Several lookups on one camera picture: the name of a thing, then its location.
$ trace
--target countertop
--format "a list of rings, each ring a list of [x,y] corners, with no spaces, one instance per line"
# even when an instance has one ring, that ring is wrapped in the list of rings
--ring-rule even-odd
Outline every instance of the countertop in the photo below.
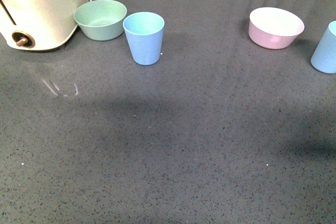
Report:
[[[0,36],[0,222],[335,223],[336,75],[310,58],[336,1],[116,1],[164,18],[157,63],[125,34]],[[303,20],[288,48],[249,39],[263,6]]]

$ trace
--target plastic cup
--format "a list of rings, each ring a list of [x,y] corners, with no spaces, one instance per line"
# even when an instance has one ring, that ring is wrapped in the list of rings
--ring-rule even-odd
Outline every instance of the plastic cup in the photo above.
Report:
[[[134,13],[123,22],[133,59],[140,65],[151,65],[159,60],[164,19],[155,13]]]
[[[329,24],[311,57],[311,64],[323,73],[336,73],[336,21]]]

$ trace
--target green bowl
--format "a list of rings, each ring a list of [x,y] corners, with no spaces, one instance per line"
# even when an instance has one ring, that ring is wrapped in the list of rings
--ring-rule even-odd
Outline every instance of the green bowl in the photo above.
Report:
[[[79,6],[74,20],[83,33],[93,40],[110,40],[124,32],[122,22],[127,9],[114,0],[95,0]]]

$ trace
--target pink bowl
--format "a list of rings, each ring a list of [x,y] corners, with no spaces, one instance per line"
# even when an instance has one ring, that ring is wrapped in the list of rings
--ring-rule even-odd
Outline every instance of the pink bowl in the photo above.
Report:
[[[262,7],[251,12],[248,34],[254,43],[262,47],[281,49],[288,47],[303,32],[304,26],[293,13]]]

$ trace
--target toaster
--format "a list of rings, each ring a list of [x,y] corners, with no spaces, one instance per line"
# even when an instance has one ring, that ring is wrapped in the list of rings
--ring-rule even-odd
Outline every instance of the toaster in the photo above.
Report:
[[[58,48],[75,32],[73,14],[87,1],[0,0],[0,33],[12,48]]]

